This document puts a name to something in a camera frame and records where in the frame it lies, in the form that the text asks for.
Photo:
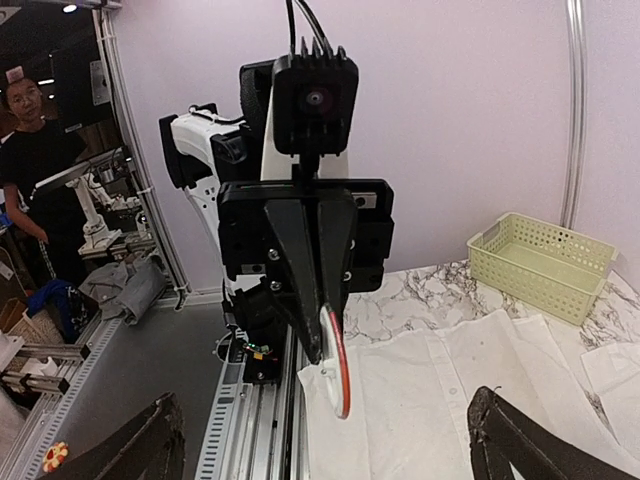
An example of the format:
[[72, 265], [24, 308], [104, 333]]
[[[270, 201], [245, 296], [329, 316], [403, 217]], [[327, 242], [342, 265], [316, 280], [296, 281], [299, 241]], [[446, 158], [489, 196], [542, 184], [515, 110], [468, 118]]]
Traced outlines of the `pink flower brooch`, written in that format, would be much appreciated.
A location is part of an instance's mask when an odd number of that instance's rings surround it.
[[69, 445], [59, 441], [51, 445], [42, 459], [42, 471], [51, 473], [63, 465], [69, 456]]

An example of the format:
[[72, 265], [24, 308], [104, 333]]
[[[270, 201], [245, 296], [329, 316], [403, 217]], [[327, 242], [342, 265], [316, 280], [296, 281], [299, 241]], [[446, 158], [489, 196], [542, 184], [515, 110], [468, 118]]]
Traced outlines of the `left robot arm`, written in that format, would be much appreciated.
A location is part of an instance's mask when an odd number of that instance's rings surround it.
[[224, 304], [271, 362], [292, 329], [313, 364], [346, 361], [342, 315], [379, 288], [394, 193], [347, 173], [359, 70], [298, 56], [244, 65], [242, 114], [213, 104], [159, 122], [173, 185], [216, 246]]

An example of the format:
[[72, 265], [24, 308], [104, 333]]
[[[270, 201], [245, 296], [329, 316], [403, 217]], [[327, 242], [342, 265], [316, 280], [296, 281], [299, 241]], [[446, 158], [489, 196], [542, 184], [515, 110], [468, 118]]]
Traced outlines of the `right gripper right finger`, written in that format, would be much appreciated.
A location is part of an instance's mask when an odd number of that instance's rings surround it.
[[631, 479], [633, 476], [553, 435], [482, 386], [467, 408], [475, 479]]

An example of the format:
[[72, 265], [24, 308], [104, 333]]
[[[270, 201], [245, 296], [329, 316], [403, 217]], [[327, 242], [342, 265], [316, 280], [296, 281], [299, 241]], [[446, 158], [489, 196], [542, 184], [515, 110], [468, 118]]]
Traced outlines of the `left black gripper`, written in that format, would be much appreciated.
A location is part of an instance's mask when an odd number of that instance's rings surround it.
[[271, 299], [297, 300], [294, 327], [308, 360], [319, 364], [320, 299], [341, 314], [350, 294], [380, 287], [393, 201], [382, 179], [227, 182], [217, 197], [226, 274], [256, 274]]

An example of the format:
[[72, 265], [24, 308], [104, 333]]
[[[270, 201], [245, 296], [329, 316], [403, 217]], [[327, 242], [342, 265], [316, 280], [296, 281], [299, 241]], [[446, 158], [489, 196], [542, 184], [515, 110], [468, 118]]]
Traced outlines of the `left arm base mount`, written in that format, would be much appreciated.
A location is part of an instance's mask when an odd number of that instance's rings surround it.
[[218, 339], [215, 354], [221, 361], [241, 368], [240, 378], [243, 383], [267, 385], [279, 384], [281, 381], [281, 353], [268, 345], [252, 343], [242, 330], [231, 328]]

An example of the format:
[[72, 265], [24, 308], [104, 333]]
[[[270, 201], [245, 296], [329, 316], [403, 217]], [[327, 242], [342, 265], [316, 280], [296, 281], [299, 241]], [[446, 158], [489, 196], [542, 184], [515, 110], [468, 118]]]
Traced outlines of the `white button shirt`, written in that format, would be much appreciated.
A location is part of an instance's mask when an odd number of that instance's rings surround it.
[[339, 419], [317, 366], [304, 368], [314, 479], [468, 479], [468, 405], [488, 387], [560, 439], [629, 473], [539, 315], [492, 314], [347, 350], [351, 412]]

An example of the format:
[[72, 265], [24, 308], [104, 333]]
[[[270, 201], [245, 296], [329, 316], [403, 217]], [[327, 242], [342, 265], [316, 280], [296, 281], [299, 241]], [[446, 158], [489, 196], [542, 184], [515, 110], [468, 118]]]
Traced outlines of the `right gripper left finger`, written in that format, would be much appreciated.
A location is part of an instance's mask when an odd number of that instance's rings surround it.
[[167, 392], [111, 436], [54, 471], [56, 479], [180, 479], [185, 465], [184, 418]]

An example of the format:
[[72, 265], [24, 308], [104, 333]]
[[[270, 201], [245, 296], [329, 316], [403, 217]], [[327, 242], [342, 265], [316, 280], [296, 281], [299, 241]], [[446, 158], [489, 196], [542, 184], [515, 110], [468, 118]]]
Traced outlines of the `round red white badge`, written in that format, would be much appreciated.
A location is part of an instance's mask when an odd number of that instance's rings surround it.
[[319, 312], [322, 337], [321, 376], [335, 416], [346, 420], [351, 410], [351, 384], [343, 332], [337, 313], [325, 303]]

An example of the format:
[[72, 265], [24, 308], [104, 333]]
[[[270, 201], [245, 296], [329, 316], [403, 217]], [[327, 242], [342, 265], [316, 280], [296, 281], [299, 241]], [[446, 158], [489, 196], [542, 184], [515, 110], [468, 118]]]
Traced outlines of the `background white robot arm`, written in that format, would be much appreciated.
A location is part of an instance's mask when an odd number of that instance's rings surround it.
[[107, 226], [104, 217], [96, 210], [94, 201], [98, 200], [102, 206], [112, 207], [114, 200], [94, 180], [91, 173], [70, 180], [65, 186], [74, 190], [86, 218], [83, 226], [85, 243], [78, 249], [78, 253], [83, 257], [106, 253], [122, 235], [122, 231], [111, 230]]

